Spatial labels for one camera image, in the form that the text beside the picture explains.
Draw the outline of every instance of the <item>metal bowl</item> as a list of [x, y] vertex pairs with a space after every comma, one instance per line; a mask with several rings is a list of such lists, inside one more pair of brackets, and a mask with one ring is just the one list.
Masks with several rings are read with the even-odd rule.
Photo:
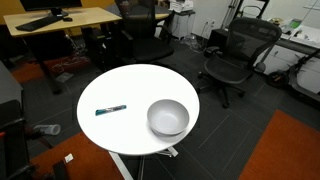
[[188, 110], [181, 103], [169, 99], [153, 103], [147, 116], [151, 129], [164, 135], [179, 134], [189, 123]]

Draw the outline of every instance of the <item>white table top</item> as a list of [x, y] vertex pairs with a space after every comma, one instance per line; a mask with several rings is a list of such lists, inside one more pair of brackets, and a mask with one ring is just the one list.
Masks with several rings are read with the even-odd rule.
[[[161, 99], [183, 104], [190, 121], [185, 131], [161, 136], [148, 126], [149, 106]], [[127, 105], [127, 109], [95, 116], [97, 109]], [[77, 107], [81, 129], [98, 146], [124, 155], [147, 155], [180, 142], [194, 127], [199, 99], [180, 74], [155, 65], [128, 65], [108, 71], [83, 91]]]

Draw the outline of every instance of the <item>pen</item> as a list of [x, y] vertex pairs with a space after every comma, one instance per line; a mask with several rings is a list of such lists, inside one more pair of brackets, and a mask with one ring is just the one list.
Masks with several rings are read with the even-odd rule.
[[114, 111], [119, 111], [119, 110], [126, 109], [126, 108], [127, 108], [126, 105], [121, 105], [121, 106], [115, 106], [115, 107], [110, 107], [110, 108], [106, 108], [106, 109], [97, 109], [96, 116], [101, 115], [101, 114], [114, 112]]

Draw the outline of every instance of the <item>black office chair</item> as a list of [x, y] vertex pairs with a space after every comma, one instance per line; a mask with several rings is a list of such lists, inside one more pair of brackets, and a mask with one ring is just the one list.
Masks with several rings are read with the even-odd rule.
[[[123, 19], [121, 30], [121, 58], [125, 63], [152, 63], [170, 56], [174, 50], [169, 45], [171, 32], [159, 26], [155, 19], [155, 0], [115, 0]], [[166, 33], [163, 39], [155, 37], [156, 27]]]
[[[234, 85], [252, 76], [257, 57], [275, 44], [280, 36], [280, 28], [272, 23], [260, 19], [237, 18], [230, 23], [224, 51], [220, 52], [219, 48], [215, 48], [213, 56], [204, 64], [207, 74], [199, 72], [198, 77], [206, 76], [217, 82], [225, 97], [223, 107], [227, 108], [230, 102], [226, 87], [238, 90], [239, 96], [243, 97], [245, 91]], [[207, 87], [200, 87], [197, 91], [200, 93]]]

